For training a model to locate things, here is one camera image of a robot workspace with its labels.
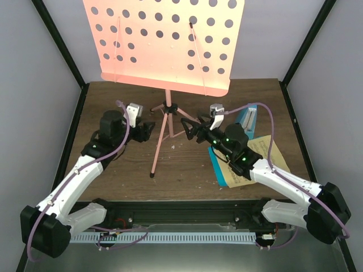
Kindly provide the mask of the blue metronome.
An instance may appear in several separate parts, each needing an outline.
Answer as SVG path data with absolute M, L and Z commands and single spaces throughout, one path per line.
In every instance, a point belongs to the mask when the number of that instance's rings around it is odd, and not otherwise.
M 244 133 L 248 136 L 249 140 L 254 139 L 257 113 L 257 105 L 252 105 L 242 109 L 235 120 L 235 122 L 240 124 L 243 128 Z

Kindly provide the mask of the teal paper strip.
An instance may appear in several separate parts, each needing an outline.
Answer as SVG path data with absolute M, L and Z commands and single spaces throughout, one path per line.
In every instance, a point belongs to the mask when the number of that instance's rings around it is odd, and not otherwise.
M 216 175 L 216 179 L 217 179 L 219 186 L 228 187 L 227 182 L 222 173 L 222 168 L 220 166 L 220 163 L 222 165 L 226 164 L 227 161 L 226 161 L 225 156 L 222 155 L 218 150 L 216 150 L 212 146 L 208 147 L 208 153 L 209 153 L 210 160 L 212 162 L 214 173 Z

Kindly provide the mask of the pink music stand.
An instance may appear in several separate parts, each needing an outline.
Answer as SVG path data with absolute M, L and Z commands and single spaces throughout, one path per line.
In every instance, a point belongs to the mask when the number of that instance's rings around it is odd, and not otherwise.
M 115 83 L 222 97 L 244 1 L 84 1 L 100 76 Z

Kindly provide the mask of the clear plastic metronome cover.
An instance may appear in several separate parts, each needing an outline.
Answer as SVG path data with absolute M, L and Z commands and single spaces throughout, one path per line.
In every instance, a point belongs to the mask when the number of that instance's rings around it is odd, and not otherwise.
M 256 108 L 249 107 L 246 112 L 246 116 L 243 123 L 244 130 L 251 131 L 255 114 L 256 114 Z

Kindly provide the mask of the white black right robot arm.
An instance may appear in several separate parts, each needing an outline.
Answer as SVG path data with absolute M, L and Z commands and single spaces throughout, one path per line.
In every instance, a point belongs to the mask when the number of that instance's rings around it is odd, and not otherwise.
M 321 185 L 304 180 L 273 165 L 247 145 L 248 136 L 241 124 L 225 130 L 214 126 L 215 118 L 206 122 L 182 118 L 189 140 L 207 141 L 225 156 L 224 162 L 237 175 L 263 184 L 289 198 L 289 203 L 268 200 L 252 213 L 253 224 L 265 228 L 270 223 L 284 223 L 304 228 L 317 240 L 332 244 L 345 231 L 351 212 L 340 189 L 328 182 Z

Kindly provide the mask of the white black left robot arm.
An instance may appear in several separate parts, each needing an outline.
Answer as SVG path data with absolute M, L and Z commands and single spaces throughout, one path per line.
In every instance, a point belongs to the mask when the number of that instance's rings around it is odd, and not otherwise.
M 115 212 L 108 210 L 109 203 L 102 199 L 76 212 L 71 209 L 110 162 L 123 154 L 123 146 L 131 140 L 140 143 L 149 140 L 155 122 L 141 122 L 142 110 L 141 105 L 130 103 L 125 113 L 104 112 L 99 129 L 92 134 L 67 176 L 36 207 L 26 206 L 22 210 L 22 240 L 29 248 L 56 258 L 72 237 L 97 225 L 109 229 L 115 224 Z

